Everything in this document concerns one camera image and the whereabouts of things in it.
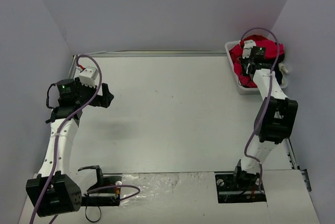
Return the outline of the bright red t shirt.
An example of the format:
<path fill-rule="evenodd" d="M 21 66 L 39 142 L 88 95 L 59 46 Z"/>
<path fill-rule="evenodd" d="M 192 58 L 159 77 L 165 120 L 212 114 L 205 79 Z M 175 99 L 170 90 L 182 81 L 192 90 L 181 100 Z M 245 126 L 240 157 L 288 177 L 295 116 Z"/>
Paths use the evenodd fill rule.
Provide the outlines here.
<path fill-rule="evenodd" d="M 230 58 L 233 63 L 233 71 L 238 77 L 241 73 L 241 66 L 238 58 L 242 56 L 243 52 L 243 42 L 240 42 L 229 50 Z M 271 69 L 274 68 L 274 58 L 275 56 L 275 42 L 272 40 L 255 41 L 256 47 L 251 50 L 250 57 L 254 57 L 256 60 L 256 70 L 260 69 Z M 277 55 L 279 55 L 279 46 L 277 46 Z M 257 85 L 250 80 L 248 77 L 238 78 L 238 83 L 246 88 L 256 88 Z"/>

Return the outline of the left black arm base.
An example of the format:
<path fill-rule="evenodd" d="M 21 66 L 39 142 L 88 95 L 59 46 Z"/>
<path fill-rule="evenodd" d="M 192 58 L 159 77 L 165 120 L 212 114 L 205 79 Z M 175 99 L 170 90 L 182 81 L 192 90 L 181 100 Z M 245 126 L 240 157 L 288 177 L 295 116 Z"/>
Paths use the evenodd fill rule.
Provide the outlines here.
<path fill-rule="evenodd" d="M 117 182 L 122 182 L 121 174 L 107 174 L 104 175 L 102 182 L 92 185 L 88 189 L 95 189 L 109 185 L 115 185 Z M 87 197 L 85 194 L 82 196 L 82 207 L 114 207 L 120 205 L 120 193 L 116 189 L 104 189 L 96 193 L 92 193 Z"/>

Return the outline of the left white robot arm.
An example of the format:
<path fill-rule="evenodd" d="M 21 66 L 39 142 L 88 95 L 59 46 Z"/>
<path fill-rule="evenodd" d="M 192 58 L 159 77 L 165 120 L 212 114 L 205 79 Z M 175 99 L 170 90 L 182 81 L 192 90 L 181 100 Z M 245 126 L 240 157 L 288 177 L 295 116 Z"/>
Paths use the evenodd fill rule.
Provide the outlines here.
<path fill-rule="evenodd" d="M 82 192 L 69 176 L 70 155 L 86 106 L 110 106 L 114 99 L 106 83 L 86 84 L 82 77 L 60 80 L 58 106 L 52 109 L 50 139 L 37 177 L 26 183 L 26 192 L 34 206 L 33 216 L 46 217 L 78 211 Z"/>

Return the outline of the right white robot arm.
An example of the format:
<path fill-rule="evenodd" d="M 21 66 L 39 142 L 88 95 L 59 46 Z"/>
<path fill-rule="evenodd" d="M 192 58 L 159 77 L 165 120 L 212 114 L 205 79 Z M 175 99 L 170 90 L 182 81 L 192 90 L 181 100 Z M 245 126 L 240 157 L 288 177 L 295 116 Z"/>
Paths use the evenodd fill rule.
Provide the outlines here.
<path fill-rule="evenodd" d="M 253 132 L 232 176 L 233 185 L 244 189 L 262 174 L 262 164 L 271 151 L 291 136 L 298 103 L 283 92 L 276 77 L 276 62 L 265 60 L 265 47 L 244 45 L 242 73 L 252 78 L 263 99 L 255 118 Z"/>

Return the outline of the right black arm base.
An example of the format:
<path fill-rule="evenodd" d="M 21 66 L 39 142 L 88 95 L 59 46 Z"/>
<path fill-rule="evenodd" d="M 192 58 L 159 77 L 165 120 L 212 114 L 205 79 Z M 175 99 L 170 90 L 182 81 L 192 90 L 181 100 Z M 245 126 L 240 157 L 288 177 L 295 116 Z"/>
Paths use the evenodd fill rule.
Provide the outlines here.
<path fill-rule="evenodd" d="M 215 173 L 217 200 L 219 204 L 266 202 L 266 195 L 259 190 L 259 179 L 238 183 L 233 173 Z"/>

